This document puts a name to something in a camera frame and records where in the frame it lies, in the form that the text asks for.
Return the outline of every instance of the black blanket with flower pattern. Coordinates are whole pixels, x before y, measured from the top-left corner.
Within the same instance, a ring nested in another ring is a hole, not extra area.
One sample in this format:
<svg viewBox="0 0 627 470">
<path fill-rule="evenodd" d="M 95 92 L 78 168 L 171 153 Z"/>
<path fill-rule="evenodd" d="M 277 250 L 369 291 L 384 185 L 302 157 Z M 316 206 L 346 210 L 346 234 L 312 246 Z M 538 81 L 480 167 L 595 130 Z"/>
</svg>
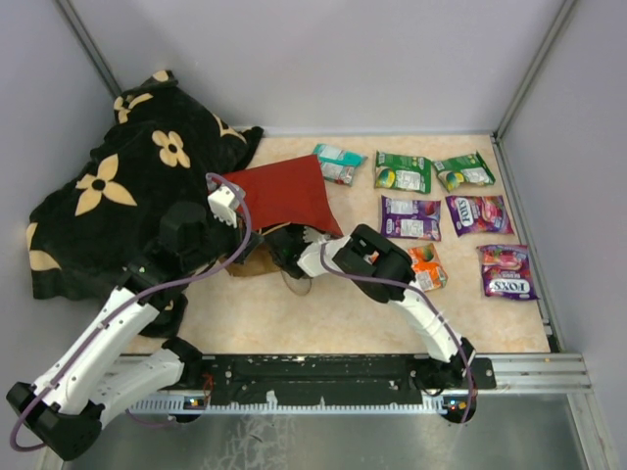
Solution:
<svg viewBox="0 0 627 470">
<path fill-rule="evenodd" d="M 103 144 L 77 178 L 30 215 L 36 299 L 105 300 L 125 265 L 157 235 L 170 206 L 204 205 L 208 171 L 226 173 L 250 162 L 263 130 L 233 130 L 176 85 L 172 73 L 161 70 L 122 93 Z M 176 324 L 149 335 L 175 333 L 185 304 L 176 308 Z"/>
</svg>

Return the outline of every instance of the wall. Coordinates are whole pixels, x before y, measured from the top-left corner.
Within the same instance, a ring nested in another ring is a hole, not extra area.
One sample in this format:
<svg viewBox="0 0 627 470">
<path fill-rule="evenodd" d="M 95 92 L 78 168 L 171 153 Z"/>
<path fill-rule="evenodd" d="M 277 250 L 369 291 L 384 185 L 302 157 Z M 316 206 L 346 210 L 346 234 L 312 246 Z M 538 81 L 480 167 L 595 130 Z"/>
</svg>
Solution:
<svg viewBox="0 0 627 470">
<path fill-rule="evenodd" d="M 566 346 L 627 465 L 627 3 L 580 2 L 506 136 Z"/>
<path fill-rule="evenodd" d="M 560 0 L 74 0 L 123 87 L 172 68 L 232 125 L 492 131 Z"/>
<path fill-rule="evenodd" d="M 0 392 L 53 364 L 96 310 L 30 293 L 30 211 L 82 167 L 113 121 L 111 98 L 49 0 L 0 5 Z M 0 399 L 0 467 L 32 468 L 9 448 L 16 416 Z M 20 442 L 33 444 L 22 431 Z"/>
</svg>

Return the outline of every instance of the red bag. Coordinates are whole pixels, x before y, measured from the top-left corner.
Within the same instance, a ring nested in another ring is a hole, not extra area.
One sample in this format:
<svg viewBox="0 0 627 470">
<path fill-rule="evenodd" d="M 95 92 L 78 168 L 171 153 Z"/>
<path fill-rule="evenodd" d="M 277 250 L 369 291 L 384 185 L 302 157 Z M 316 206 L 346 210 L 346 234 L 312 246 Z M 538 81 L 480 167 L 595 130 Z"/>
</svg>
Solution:
<svg viewBox="0 0 627 470">
<path fill-rule="evenodd" d="M 316 155 L 244 169 L 224 177 L 246 192 L 253 230 L 291 222 L 342 236 L 329 207 Z"/>
</svg>

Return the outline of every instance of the gray floor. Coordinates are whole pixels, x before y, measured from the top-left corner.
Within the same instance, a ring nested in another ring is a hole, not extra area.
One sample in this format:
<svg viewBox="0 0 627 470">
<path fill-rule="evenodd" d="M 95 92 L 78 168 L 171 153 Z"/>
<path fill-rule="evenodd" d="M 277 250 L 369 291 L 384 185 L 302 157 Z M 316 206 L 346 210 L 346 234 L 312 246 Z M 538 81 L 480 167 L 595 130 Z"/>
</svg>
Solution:
<svg viewBox="0 0 627 470">
<path fill-rule="evenodd" d="M 116 419 L 64 470 L 587 468 L 566 397 L 481 397 L 464 427 L 439 416 L 204 416 L 165 430 Z"/>
</svg>

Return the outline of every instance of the purple snack bag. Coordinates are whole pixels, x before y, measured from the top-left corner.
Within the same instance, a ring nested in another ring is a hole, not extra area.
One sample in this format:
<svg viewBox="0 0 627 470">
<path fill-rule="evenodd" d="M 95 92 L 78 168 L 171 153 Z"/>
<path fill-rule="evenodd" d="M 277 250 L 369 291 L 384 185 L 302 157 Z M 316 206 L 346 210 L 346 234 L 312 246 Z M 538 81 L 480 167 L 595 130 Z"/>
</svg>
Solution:
<svg viewBox="0 0 627 470">
<path fill-rule="evenodd" d="M 538 299 L 531 277 L 529 250 L 525 245 L 484 245 L 479 251 L 486 296 L 515 301 Z"/>
<path fill-rule="evenodd" d="M 476 232 L 513 233 L 503 196 L 447 196 L 447 205 L 458 237 Z"/>
<path fill-rule="evenodd" d="M 381 196 L 381 234 L 439 242 L 440 201 L 390 199 Z"/>
</svg>

